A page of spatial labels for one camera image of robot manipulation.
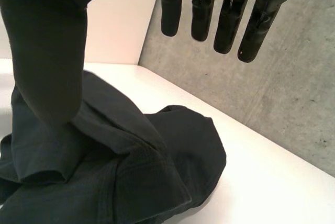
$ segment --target white table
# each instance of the white table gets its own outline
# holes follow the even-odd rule
[[[144,113],[185,105],[214,120],[227,167],[205,206],[169,224],[334,224],[335,178],[158,75],[135,65],[86,64]],[[0,60],[0,137],[10,132],[12,65]]]

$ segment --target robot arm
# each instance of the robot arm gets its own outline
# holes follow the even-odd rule
[[[227,54],[234,42],[244,8],[248,0],[224,0],[214,41],[215,51]],[[287,0],[256,0],[238,51],[243,62],[255,59],[280,6]],[[205,41],[208,36],[214,0],[192,0],[191,35]],[[182,0],[162,0],[162,32],[167,36],[177,33]]]

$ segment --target folded clothing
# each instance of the folded clothing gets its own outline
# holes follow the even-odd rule
[[[210,118],[183,106],[144,115],[85,72],[67,124],[38,120],[15,87],[1,141],[0,223],[162,223],[201,205],[226,154]]]

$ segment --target black cloth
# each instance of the black cloth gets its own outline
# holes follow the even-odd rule
[[[226,165],[210,118],[183,106],[144,115],[92,73],[70,123],[38,120],[17,87],[12,108],[0,224],[162,223],[201,205]]]
[[[17,87],[47,122],[67,122],[79,110],[90,1],[0,0]]]

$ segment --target concrete wall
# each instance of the concrete wall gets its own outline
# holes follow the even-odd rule
[[[213,50],[222,0],[203,43],[190,36],[191,0],[173,38],[160,32],[157,2],[140,65],[335,176],[335,0],[289,0],[245,64],[236,54],[253,2],[227,55]]]

